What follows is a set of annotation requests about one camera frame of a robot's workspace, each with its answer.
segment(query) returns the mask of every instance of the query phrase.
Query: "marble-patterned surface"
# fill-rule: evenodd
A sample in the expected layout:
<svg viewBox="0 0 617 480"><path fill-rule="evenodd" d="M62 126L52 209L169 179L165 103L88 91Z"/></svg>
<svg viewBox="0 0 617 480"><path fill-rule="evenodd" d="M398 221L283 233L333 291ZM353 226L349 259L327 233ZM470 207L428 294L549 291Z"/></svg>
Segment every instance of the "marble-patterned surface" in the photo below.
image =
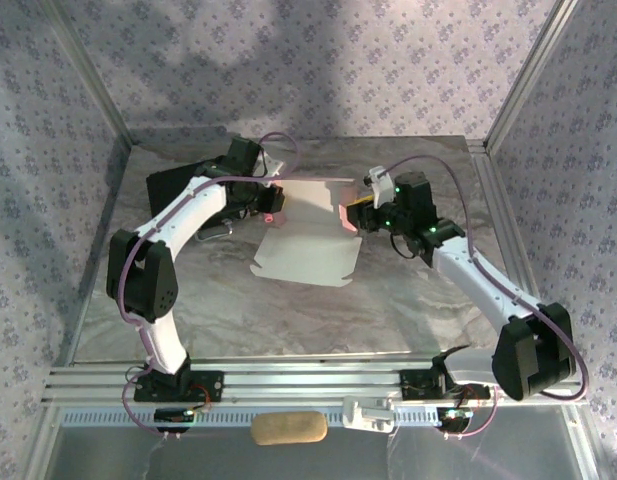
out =
<svg viewBox="0 0 617 480"><path fill-rule="evenodd" d="M276 155L290 160L279 145ZM155 171L209 158L227 144L198 147L134 147L109 236L150 219L145 178ZM462 137L338 139L301 143L299 175L353 177L372 166L416 153L437 155L459 173L474 218L478 247L502 267L499 247L479 182ZM411 164L429 178L441 216L463 225L452 179L433 161ZM494 330L453 284L421 260L407 261L385 233L366 235L353 282L325 288L255 277L249 269L268 228L254 217L237 224L227 238L189 242L176 261L179 298L175 319L193 358L413 351L434 353L458 344L490 346ZM76 361L141 359L137 333L125 325L105 294L107 248L101 258Z"/></svg>

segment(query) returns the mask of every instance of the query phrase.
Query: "floral wallpaper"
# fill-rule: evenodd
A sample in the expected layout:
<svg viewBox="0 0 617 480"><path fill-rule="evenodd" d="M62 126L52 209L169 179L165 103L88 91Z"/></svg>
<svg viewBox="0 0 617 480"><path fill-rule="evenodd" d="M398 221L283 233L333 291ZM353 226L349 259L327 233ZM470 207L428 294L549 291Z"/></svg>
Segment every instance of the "floral wallpaper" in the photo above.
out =
<svg viewBox="0 0 617 480"><path fill-rule="evenodd" d="M617 1L580 3L495 158L542 296L571 312L617 474Z"/></svg>
<svg viewBox="0 0 617 480"><path fill-rule="evenodd" d="M37 3L0 2L0 479L21 473L71 341L121 173L113 144Z"/></svg>
<svg viewBox="0 0 617 480"><path fill-rule="evenodd" d="M64 4L141 143L483 138L554 0Z"/></svg>

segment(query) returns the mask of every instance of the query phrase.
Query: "white cardboard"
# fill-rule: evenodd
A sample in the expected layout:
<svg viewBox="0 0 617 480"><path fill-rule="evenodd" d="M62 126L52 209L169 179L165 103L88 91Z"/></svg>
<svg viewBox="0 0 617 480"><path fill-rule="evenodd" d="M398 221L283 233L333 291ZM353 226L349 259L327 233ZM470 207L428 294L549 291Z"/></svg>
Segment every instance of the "white cardboard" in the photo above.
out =
<svg viewBox="0 0 617 480"><path fill-rule="evenodd" d="M361 238L342 225L340 205L352 203L350 179L293 179L279 182L286 202L250 270L258 277L343 287L352 280Z"/></svg>

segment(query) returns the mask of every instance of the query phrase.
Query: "patterned wallpaper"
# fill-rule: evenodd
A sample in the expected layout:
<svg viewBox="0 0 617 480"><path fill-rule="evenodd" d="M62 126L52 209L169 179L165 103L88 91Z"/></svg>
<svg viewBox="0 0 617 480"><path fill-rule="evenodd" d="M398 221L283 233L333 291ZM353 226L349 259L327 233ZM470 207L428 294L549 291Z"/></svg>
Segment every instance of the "patterned wallpaper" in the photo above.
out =
<svg viewBox="0 0 617 480"><path fill-rule="evenodd" d="M36 2L0 2L0 479L15 478L123 158Z"/></svg>
<svg viewBox="0 0 617 480"><path fill-rule="evenodd" d="M483 138L554 0L64 3L141 143Z"/></svg>
<svg viewBox="0 0 617 480"><path fill-rule="evenodd" d="M496 155L542 295L563 302L617 474L617 0L583 0Z"/></svg>

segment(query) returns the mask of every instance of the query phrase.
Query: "white clip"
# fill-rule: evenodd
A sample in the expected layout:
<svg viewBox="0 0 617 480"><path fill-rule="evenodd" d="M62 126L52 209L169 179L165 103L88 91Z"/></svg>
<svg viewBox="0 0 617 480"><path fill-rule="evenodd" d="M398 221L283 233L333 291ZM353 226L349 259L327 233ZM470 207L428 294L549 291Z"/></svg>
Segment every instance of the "white clip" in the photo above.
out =
<svg viewBox="0 0 617 480"><path fill-rule="evenodd" d="M395 426L395 412L385 398L344 397L343 424L346 428L390 433Z"/></svg>
<svg viewBox="0 0 617 480"><path fill-rule="evenodd" d="M392 178L388 173L384 173L386 169L384 167L374 167L368 171L368 178L370 179L370 187L374 194L373 206L375 208L381 207L384 203L392 202L395 198L395 186L392 183Z"/></svg>

